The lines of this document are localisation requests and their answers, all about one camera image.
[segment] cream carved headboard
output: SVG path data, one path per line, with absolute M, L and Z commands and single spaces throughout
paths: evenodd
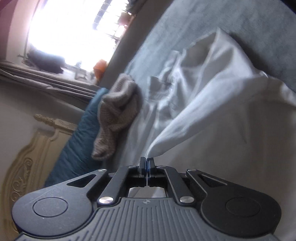
M 62 148 L 77 127 L 73 123 L 42 115 L 35 115 L 34 118 L 52 126 L 54 132 L 38 129 L 31 142 L 17 154 L 6 173 L 1 191 L 1 218 L 6 239 L 1 238 L 1 241 L 11 241 L 18 236 L 11 217 L 14 202 L 44 186 Z

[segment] white cloth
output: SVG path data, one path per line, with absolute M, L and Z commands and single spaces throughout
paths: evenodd
M 220 29 L 173 51 L 149 81 L 120 164 L 154 157 L 264 192 L 282 208 L 275 235 L 295 240 L 296 94 Z

